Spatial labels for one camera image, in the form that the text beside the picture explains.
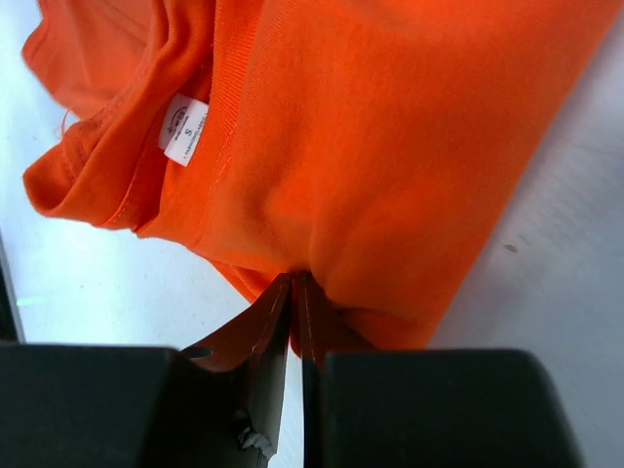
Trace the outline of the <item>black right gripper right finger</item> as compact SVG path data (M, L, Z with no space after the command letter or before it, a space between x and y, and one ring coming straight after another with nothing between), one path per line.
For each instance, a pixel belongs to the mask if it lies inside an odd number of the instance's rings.
M307 467L580 467L553 380L517 349L382 351L297 278Z

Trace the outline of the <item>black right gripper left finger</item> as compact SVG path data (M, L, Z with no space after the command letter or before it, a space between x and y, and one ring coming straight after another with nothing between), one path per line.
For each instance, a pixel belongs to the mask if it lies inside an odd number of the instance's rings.
M276 453L292 279L183 350L1 347L5 467L264 467Z

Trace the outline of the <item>orange t shirt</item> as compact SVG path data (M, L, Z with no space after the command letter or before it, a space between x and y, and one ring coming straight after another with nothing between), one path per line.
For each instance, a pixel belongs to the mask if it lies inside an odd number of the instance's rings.
M42 215L207 259L246 299L309 271L378 347L424 345L619 1L44 1L22 55L78 120ZM209 106L187 167L176 94Z

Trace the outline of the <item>white shirt size label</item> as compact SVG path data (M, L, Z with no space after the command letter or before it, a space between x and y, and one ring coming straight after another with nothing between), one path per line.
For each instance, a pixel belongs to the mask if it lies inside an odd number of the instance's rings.
M207 121L209 106L193 97L176 94L167 109L158 145L166 157L187 167Z

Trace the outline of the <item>aluminium table edge rail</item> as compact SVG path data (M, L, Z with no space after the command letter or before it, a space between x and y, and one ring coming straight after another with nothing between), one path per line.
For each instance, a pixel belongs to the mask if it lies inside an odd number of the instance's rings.
M3 342L25 343L23 326L20 319L17 299L15 297L13 282L9 269L9 262L4 248L0 247L1 273L0 273L0 319L1 340Z

